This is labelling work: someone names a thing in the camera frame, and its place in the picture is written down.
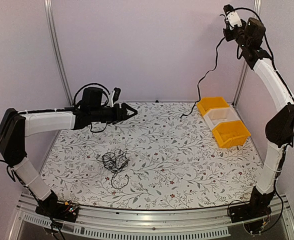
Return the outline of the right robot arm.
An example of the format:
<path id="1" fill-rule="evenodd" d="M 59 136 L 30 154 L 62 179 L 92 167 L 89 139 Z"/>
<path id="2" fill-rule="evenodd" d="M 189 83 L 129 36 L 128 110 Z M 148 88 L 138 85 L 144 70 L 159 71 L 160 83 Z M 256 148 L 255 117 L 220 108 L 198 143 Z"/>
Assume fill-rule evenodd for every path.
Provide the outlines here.
<path id="1" fill-rule="evenodd" d="M 275 192 L 275 181 L 282 172 L 288 146 L 294 141 L 294 94 L 273 66 L 272 56 L 261 45 L 266 28 L 253 17 L 248 21 L 236 12 L 226 14 L 223 30 L 226 41 L 235 41 L 247 65 L 264 83 L 276 108 L 276 115 L 266 124 L 267 153 L 262 174 L 252 194 L 267 196 Z"/>

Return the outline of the far yellow plastic bin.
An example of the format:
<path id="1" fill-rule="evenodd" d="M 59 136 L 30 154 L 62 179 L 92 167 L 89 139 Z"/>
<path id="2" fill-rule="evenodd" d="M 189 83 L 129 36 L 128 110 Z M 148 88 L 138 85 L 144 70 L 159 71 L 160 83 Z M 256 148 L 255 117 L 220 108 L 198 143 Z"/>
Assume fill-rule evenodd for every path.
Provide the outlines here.
<path id="1" fill-rule="evenodd" d="M 211 109 L 228 108 L 230 105 L 222 96 L 204 97 L 197 104 L 201 116 L 205 116 Z"/>

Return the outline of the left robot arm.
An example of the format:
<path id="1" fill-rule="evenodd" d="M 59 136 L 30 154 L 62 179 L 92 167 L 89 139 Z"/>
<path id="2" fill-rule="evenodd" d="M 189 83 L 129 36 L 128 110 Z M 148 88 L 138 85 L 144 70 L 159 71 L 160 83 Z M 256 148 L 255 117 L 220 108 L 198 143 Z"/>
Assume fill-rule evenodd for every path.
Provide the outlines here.
<path id="1" fill-rule="evenodd" d="M 127 103 L 117 102 L 121 93 L 118 87 L 109 91 L 100 83 L 88 83 L 78 93 L 82 93 L 81 100 L 74 98 L 70 107 L 25 111 L 8 108 L 0 123 L 0 162 L 7 165 L 12 180 L 19 179 L 43 201 L 41 207 L 50 217 L 61 213 L 61 205 L 52 199 L 55 193 L 28 159 L 25 139 L 52 131 L 81 130 L 92 123 L 115 125 L 138 114 Z"/>

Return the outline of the white translucent plastic bin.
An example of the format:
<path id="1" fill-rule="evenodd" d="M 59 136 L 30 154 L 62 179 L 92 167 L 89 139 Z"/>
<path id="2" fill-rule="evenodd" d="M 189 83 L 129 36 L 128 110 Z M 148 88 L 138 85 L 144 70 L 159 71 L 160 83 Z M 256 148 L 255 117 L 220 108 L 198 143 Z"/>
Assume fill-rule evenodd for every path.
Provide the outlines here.
<path id="1" fill-rule="evenodd" d="M 239 121 L 237 113 L 232 107 L 212 108 L 203 116 L 210 130 L 220 123 Z"/>

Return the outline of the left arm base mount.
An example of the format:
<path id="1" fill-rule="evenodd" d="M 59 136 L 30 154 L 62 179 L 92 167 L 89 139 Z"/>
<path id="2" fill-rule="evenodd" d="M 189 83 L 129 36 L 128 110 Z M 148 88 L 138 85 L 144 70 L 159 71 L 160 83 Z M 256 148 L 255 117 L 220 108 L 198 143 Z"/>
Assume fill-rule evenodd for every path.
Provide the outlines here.
<path id="1" fill-rule="evenodd" d="M 38 200 L 35 212 L 49 218 L 75 223 L 79 213 L 79 204 L 59 201 L 58 196 L 51 190 L 45 200 Z"/>

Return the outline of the left aluminium frame post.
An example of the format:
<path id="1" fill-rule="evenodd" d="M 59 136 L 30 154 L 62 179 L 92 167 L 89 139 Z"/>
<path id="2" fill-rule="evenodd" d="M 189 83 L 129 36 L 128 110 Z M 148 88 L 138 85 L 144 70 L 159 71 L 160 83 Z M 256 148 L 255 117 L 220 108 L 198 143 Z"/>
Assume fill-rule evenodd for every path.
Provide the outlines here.
<path id="1" fill-rule="evenodd" d="M 65 71 L 65 67 L 63 63 L 63 58 L 62 58 L 62 54 L 61 54 L 61 50 L 59 46 L 52 1 L 44 0 L 43 2 L 44 2 L 45 14 L 46 14 L 47 26 L 49 30 L 49 36 L 51 40 L 55 62 L 57 65 L 58 74 L 60 77 L 60 81 L 62 84 L 62 88 L 65 94 L 66 100 L 68 104 L 71 106 L 73 104 L 73 97 L 72 97 L 71 89 L 68 83 L 68 79 L 67 79 L 67 75 L 66 75 L 66 71 Z"/>

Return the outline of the front aluminium rail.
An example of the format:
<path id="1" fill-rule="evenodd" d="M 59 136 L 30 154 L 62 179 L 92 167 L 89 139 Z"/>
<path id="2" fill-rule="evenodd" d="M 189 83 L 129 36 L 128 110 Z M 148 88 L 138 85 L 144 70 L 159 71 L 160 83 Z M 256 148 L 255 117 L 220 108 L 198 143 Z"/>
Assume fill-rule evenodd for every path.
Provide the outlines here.
<path id="1" fill-rule="evenodd" d="M 232 222 L 228 206 L 183 210 L 123 210 L 81 206 L 75 222 L 35 212 L 35 200 L 22 194 L 9 232 L 11 240 L 294 240 L 294 216 L 285 196 L 271 201 L 266 232 L 246 231 Z"/>

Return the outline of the near yellow plastic bin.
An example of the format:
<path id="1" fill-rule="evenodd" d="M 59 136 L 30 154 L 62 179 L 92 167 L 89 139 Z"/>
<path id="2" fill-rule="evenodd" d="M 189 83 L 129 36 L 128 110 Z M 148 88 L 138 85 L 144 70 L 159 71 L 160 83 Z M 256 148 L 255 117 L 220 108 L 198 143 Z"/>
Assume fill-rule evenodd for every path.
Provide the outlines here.
<path id="1" fill-rule="evenodd" d="M 212 130 L 212 133 L 217 145 L 222 149 L 242 146 L 251 136 L 241 120 L 221 122 Z"/>

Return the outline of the yellow plastic bin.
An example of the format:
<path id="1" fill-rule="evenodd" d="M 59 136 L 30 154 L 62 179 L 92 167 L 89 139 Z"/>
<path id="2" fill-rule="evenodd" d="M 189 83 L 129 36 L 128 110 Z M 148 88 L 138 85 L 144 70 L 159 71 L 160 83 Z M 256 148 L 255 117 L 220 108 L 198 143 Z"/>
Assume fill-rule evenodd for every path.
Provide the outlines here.
<path id="1" fill-rule="evenodd" d="M 212 130 L 212 133 L 217 145 L 222 149 L 242 146 L 251 136 L 241 120 L 221 122 Z"/>
<path id="2" fill-rule="evenodd" d="M 197 104 L 201 116 L 205 116 L 211 109 L 228 108 L 230 105 L 222 96 L 204 97 Z"/>

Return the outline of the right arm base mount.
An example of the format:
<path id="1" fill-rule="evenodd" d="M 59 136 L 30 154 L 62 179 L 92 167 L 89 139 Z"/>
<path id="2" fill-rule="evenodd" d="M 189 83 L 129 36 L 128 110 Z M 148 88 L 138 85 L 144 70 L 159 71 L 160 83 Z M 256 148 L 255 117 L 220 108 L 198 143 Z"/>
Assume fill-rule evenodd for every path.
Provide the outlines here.
<path id="1" fill-rule="evenodd" d="M 267 224 L 267 221 L 263 220 L 262 217 L 272 213 L 270 202 L 274 195 L 275 191 L 262 194 L 254 187 L 249 203 L 242 203 L 227 208 L 227 214 L 231 218 L 231 222 L 238 223 L 251 220 L 244 224 L 245 230 L 252 235 L 261 233 Z"/>

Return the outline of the floral patterned table mat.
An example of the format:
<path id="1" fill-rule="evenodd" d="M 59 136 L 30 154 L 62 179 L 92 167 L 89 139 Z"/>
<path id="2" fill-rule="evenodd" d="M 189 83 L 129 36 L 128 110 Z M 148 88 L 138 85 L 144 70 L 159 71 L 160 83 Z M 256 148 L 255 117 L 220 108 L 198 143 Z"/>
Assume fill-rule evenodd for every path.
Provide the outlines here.
<path id="1" fill-rule="evenodd" d="M 121 209 L 190 209 L 247 201 L 262 169 L 256 149 L 222 149 L 190 103 L 133 103 L 115 125 L 63 130 L 41 171 L 60 200 Z"/>

